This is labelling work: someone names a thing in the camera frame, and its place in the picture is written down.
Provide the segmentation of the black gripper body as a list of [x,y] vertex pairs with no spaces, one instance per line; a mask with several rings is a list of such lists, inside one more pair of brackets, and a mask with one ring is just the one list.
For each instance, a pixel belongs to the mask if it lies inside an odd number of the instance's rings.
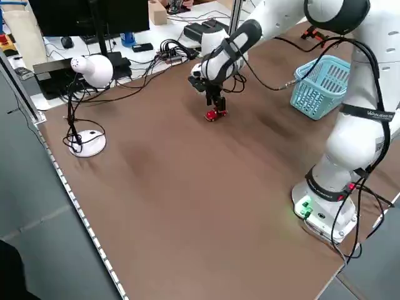
[[204,95],[211,95],[211,96],[220,96],[223,92],[223,85],[212,83],[208,78],[201,76],[201,94]]

